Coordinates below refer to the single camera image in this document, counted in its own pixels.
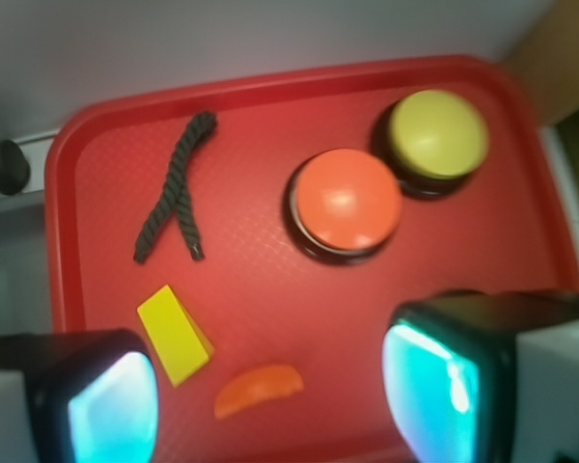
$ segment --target orange button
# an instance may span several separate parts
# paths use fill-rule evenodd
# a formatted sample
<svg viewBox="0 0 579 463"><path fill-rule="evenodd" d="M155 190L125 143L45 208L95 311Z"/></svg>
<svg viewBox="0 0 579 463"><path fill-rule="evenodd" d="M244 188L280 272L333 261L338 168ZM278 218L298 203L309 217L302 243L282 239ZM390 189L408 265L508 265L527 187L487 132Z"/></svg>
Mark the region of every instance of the orange button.
<svg viewBox="0 0 579 463"><path fill-rule="evenodd" d="M313 158L298 175L295 195L305 229L340 250L380 244L400 218L395 177L382 161L359 150L330 150Z"/></svg>

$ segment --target yellow block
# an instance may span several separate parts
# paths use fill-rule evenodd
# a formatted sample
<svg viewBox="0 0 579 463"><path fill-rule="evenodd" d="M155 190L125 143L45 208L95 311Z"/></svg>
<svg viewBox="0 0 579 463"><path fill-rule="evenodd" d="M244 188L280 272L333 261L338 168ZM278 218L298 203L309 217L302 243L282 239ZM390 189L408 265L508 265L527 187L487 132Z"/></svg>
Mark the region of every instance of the yellow block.
<svg viewBox="0 0 579 463"><path fill-rule="evenodd" d="M137 313L174 387L208 363L212 344L169 286L139 306Z"/></svg>

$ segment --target orange wedge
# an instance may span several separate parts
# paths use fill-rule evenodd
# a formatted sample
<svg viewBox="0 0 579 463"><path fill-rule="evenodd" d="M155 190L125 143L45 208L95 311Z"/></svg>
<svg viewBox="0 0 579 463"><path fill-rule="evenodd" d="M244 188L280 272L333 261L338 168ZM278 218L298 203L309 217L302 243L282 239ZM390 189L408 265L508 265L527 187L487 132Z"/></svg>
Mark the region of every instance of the orange wedge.
<svg viewBox="0 0 579 463"><path fill-rule="evenodd" d="M300 373L289 365L252 369L234 378L214 402L214 417L223 420L262 402L289 397L304 390Z"/></svg>

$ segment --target white wall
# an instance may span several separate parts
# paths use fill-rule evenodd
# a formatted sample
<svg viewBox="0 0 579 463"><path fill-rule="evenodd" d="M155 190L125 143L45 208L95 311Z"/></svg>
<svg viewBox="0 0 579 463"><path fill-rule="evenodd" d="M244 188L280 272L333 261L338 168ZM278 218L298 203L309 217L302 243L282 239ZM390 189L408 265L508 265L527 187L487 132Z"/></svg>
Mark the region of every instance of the white wall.
<svg viewBox="0 0 579 463"><path fill-rule="evenodd" d="M0 137L123 95L297 68L497 60L552 0L0 0Z"/></svg>

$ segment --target black rope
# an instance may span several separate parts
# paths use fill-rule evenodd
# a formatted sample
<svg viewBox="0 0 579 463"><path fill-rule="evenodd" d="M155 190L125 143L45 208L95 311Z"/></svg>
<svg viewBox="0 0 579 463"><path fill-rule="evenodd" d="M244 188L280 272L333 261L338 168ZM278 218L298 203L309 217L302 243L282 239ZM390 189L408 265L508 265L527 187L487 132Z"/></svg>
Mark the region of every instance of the black rope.
<svg viewBox="0 0 579 463"><path fill-rule="evenodd" d="M154 241L163 225L176 210L180 231L194 260L202 260L204 253L200 233L193 217L191 195L186 184L186 164L191 153L201 146L216 127L216 116L209 112L196 115L176 143L163 192L135 241L136 262L144 263L152 251Z"/></svg>

